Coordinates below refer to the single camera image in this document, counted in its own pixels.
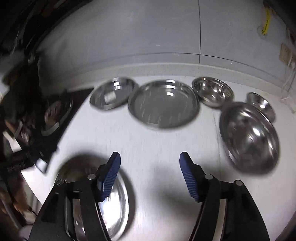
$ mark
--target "gray wall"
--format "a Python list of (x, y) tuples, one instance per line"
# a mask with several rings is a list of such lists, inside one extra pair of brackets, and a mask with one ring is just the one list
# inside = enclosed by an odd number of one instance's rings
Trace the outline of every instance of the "gray wall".
[(42, 73), (58, 81), (112, 64), (184, 62), (238, 70), (282, 86), (286, 27), (260, 0), (93, 0), (43, 41)]

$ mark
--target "large metal bowl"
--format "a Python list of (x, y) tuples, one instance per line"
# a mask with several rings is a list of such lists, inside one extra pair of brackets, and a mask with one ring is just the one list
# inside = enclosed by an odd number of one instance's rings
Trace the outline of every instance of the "large metal bowl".
[[(67, 183), (82, 180), (88, 174), (95, 173), (98, 167), (107, 162), (106, 159), (93, 155), (78, 155), (67, 161), (59, 170), (55, 180), (64, 179)], [(112, 241), (118, 240), (123, 234), (128, 221), (129, 205), (128, 193), (119, 170), (111, 194), (99, 207), (107, 231)], [(81, 221), (80, 200), (73, 199), (73, 216), (75, 232), (81, 240), (86, 240), (84, 227)]]
[(232, 89), (227, 84), (212, 77), (194, 79), (192, 88), (202, 102), (211, 108), (221, 108), (234, 97)]
[(269, 102), (261, 95), (250, 92), (247, 94), (246, 102), (258, 108), (262, 112), (262, 114), (265, 115), (267, 119), (269, 119), (271, 123), (275, 121), (276, 114), (274, 113), (274, 110), (272, 109)]
[(239, 170), (265, 174), (276, 166), (277, 133), (256, 107), (243, 102), (229, 104), (221, 113), (219, 127), (226, 152)]

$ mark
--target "black vertical line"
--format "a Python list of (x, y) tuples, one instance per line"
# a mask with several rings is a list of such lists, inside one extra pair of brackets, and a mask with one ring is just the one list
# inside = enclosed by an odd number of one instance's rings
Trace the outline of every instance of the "black vertical line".
[[(198, 0), (198, 13), (199, 13), (199, 17), (200, 17), (200, 0)], [(200, 45), (201, 45), (201, 39), (202, 39), (202, 35), (201, 35), (201, 23), (200, 23)]]

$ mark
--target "shallow metal dish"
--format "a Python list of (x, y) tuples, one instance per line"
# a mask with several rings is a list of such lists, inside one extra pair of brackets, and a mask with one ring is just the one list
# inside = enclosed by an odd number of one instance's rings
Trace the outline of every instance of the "shallow metal dish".
[(269, 102), (261, 95), (250, 92), (247, 94), (246, 102), (258, 108), (271, 123), (275, 121), (276, 114), (274, 113), (274, 110), (272, 109)]
[(190, 122), (199, 111), (199, 102), (189, 86), (175, 80), (158, 80), (134, 91), (128, 109), (147, 125), (173, 128)]
[(234, 97), (232, 89), (227, 84), (211, 77), (194, 79), (192, 88), (202, 102), (211, 108), (220, 108)]
[(97, 88), (89, 102), (100, 110), (113, 109), (125, 104), (133, 90), (138, 87), (132, 79), (114, 78)]
[(265, 174), (277, 164), (279, 139), (271, 122), (254, 106), (234, 102), (220, 116), (226, 152), (241, 171)]
[[(95, 173), (98, 167), (106, 162), (107, 160), (92, 155), (76, 156), (60, 168), (55, 183), (59, 179), (64, 179), (69, 183), (86, 178), (88, 174)], [(99, 202), (98, 204), (110, 238), (112, 241), (118, 240), (125, 230), (129, 212), (128, 193), (120, 170), (110, 196), (103, 203)], [(79, 222), (79, 218), (81, 218), (79, 211), (76, 208), (73, 216), (76, 218), (77, 223), (82, 223)], [(84, 233), (81, 230), (83, 230), (83, 227), (75, 226), (75, 231), (79, 232), (82, 237)]]

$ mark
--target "black device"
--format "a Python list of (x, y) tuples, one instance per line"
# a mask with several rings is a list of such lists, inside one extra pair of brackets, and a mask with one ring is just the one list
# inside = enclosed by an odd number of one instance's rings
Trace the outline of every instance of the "black device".
[[(120, 155), (114, 152), (108, 162), (84, 180), (54, 185), (33, 225), (29, 241), (77, 240), (72, 199), (80, 199), (81, 215), (87, 241), (110, 241), (98, 202), (110, 195), (120, 167)], [(202, 208), (190, 241), (212, 241), (217, 224), (220, 199), (227, 199), (222, 241), (268, 241), (261, 214), (242, 181), (219, 181), (205, 174), (192, 162), (187, 152), (180, 155), (180, 168), (189, 193)]]

